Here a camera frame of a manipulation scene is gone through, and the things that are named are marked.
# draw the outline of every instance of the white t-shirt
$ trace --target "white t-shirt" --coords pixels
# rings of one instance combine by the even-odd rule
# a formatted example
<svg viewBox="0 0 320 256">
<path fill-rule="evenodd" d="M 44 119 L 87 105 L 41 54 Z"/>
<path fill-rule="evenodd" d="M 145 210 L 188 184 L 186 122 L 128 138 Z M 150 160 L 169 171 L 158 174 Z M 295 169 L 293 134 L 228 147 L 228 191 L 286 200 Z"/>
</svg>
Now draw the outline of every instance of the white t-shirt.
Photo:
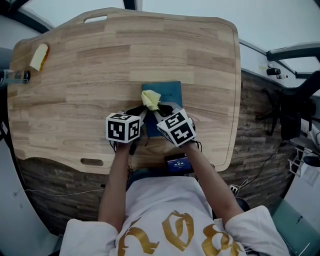
<svg viewBox="0 0 320 256">
<path fill-rule="evenodd" d="M 268 256 L 288 249 L 264 206 L 230 219 L 223 228 L 196 179 L 152 177 L 126 192 L 120 233 L 108 223 L 68 221 L 61 256 L 244 256 L 247 248 Z"/>
</svg>

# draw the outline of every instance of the wrist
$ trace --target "wrist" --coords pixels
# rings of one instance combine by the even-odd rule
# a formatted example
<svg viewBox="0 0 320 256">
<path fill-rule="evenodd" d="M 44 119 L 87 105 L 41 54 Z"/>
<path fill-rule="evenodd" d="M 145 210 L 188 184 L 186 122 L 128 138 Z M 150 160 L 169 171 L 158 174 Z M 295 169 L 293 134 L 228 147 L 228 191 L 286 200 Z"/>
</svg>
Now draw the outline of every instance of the wrist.
<svg viewBox="0 0 320 256">
<path fill-rule="evenodd" d="M 130 145 L 121 145 L 116 148 L 116 154 L 128 154 L 129 155 L 130 151 Z"/>
<path fill-rule="evenodd" d="M 183 149 L 184 151 L 198 149 L 197 144 L 194 143 L 193 141 L 187 142 L 187 143 L 181 145 L 181 147 L 182 147 L 182 149 Z"/>
</svg>

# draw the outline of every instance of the black chair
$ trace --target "black chair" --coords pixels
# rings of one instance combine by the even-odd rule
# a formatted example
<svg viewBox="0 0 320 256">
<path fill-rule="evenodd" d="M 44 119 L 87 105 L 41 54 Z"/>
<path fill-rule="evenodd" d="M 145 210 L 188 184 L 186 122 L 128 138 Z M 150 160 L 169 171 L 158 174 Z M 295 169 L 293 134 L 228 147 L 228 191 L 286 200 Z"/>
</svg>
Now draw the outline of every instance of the black chair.
<svg viewBox="0 0 320 256">
<path fill-rule="evenodd" d="M 320 71 L 314 72 L 303 84 L 296 88 L 276 90 L 278 95 L 275 101 L 267 89 L 263 89 L 272 106 L 272 112 L 262 117 L 256 117 L 257 121 L 272 118 L 271 131 L 274 133 L 278 118 L 281 123 L 281 138 L 290 140 L 300 136 L 301 118 L 309 121 L 309 131 L 312 128 L 312 116 L 316 113 L 316 106 L 310 97 L 320 89 Z"/>
</svg>

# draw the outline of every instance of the wooden tabletop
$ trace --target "wooden tabletop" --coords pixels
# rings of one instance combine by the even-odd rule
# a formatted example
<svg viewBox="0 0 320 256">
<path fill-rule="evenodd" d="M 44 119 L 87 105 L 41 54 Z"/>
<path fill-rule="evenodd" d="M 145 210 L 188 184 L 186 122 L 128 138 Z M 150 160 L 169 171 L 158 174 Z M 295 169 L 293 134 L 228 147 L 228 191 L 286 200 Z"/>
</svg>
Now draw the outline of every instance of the wooden tabletop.
<svg viewBox="0 0 320 256">
<path fill-rule="evenodd" d="M 103 15 L 106 20 L 84 23 Z M 8 86 L 18 158 L 46 158 L 81 172 L 108 174 L 114 152 L 106 140 L 105 118 L 141 105 L 142 84 L 181 81 L 183 107 L 195 122 L 203 153 L 217 171 L 229 166 L 241 92 L 238 33 L 232 23 L 117 8 L 89 11 L 17 43 L 10 68 L 29 69 L 40 43 L 50 47 L 42 72 L 31 70 L 29 83 Z M 180 152 L 163 137 L 147 140 L 145 135 L 130 158 L 134 169 L 164 165 L 164 156 Z"/>
</svg>

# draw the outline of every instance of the gold print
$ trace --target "gold print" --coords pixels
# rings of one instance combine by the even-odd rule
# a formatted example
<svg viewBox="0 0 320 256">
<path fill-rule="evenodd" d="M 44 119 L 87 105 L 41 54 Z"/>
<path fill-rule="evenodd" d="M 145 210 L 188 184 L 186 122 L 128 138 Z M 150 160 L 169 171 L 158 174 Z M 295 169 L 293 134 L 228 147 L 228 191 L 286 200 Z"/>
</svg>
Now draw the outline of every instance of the gold print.
<svg viewBox="0 0 320 256">
<path fill-rule="evenodd" d="M 128 230 L 120 238 L 119 244 L 118 244 L 118 256 L 124 256 L 126 254 L 125 249 L 129 248 L 128 246 L 125 245 L 125 239 L 127 236 L 136 237 L 142 246 L 143 252 L 146 254 L 153 254 L 155 252 L 155 249 L 158 247 L 159 242 L 157 243 L 150 242 L 146 232 L 144 232 L 141 228 L 133 226 L 138 220 L 140 220 L 140 218 L 133 221 L 130 224 L 130 227 L 128 228 Z"/>
<path fill-rule="evenodd" d="M 170 217 L 176 216 L 179 217 L 175 221 L 175 230 L 177 235 L 173 232 L 170 225 Z M 180 237 L 183 233 L 184 221 L 186 224 L 186 229 L 188 232 L 187 242 L 183 242 Z M 194 220 L 188 213 L 180 214 L 176 210 L 171 212 L 169 216 L 162 222 L 162 228 L 164 231 L 165 238 L 175 247 L 177 247 L 180 251 L 184 251 L 190 244 L 191 239 L 194 237 Z"/>
<path fill-rule="evenodd" d="M 224 251 L 230 247 L 231 247 L 231 251 L 230 251 L 231 256 L 238 256 L 239 252 L 243 252 L 243 250 L 241 250 L 240 246 L 235 241 L 233 241 L 232 244 L 229 244 L 229 239 L 230 239 L 229 235 L 224 232 L 214 230 L 214 226 L 216 225 L 210 224 L 209 226 L 206 226 L 203 229 L 203 233 L 206 236 L 206 239 L 202 243 L 202 249 L 205 256 L 217 256 L 219 252 Z M 222 234 L 222 238 L 220 241 L 221 249 L 216 249 L 212 244 L 212 238 L 216 234 Z"/>
</svg>

